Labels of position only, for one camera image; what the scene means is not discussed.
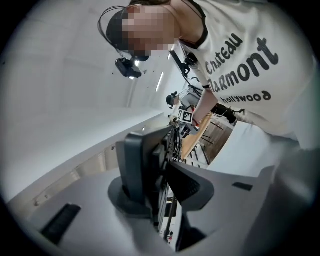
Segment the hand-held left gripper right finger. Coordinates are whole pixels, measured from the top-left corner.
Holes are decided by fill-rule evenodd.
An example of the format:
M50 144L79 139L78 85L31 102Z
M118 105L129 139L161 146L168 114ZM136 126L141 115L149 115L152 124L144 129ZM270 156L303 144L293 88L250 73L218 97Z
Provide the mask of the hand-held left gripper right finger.
M182 207L177 252L263 253L274 246L272 166L248 177L171 163L167 178Z

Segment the cream printed t-shirt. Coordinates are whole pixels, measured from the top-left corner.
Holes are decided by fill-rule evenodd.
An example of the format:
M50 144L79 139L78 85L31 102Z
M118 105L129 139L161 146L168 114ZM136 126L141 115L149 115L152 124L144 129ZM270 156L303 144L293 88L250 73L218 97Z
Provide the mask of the cream printed t-shirt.
M244 109L276 136L294 133L289 110L312 83L317 63L295 22L267 0L171 0L178 14L200 22L201 37L181 44L214 100Z

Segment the black keyboard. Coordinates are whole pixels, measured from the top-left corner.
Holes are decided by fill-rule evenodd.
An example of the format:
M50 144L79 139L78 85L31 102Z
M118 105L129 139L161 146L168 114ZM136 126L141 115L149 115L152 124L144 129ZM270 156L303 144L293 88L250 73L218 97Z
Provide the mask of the black keyboard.
M178 129L169 124L129 133L116 143L120 177L108 188L112 204L127 218L150 220L161 229L169 193L166 167L180 157Z

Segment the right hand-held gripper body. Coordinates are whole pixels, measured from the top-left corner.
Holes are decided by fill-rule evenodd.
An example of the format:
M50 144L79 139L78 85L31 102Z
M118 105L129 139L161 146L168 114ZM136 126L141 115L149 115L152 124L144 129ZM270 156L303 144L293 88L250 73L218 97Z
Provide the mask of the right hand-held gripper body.
M170 122L176 126L178 129L179 135L181 137L186 137L188 135L195 135L199 128L193 126L193 113L180 109L177 116L170 114L168 115Z

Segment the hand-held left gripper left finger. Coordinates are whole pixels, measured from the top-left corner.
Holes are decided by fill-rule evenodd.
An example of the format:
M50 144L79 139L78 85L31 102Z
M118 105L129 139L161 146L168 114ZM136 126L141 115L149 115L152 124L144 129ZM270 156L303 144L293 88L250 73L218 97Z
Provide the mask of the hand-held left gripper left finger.
M174 256L148 219L126 218L108 196L118 169L89 175L73 182L41 205L29 221L42 230L66 204L80 211L58 248L65 256Z

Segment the long wooden table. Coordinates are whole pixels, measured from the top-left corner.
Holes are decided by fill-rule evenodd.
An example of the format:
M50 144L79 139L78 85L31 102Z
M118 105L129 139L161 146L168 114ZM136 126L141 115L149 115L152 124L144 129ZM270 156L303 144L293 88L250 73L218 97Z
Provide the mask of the long wooden table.
M195 146L200 141L202 135L205 133L211 122L211 116L207 115L199 124L199 129L195 135L190 134L182 139L182 147L181 147L181 159L186 159Z

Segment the person's right forearm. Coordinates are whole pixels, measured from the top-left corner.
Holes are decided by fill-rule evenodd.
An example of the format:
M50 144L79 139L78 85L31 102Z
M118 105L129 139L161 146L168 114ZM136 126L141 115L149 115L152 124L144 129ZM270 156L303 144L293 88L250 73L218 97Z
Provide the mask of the person's right forearm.
M193 112L192 124L196 126L217 105L218 100L210 89L205 89Z

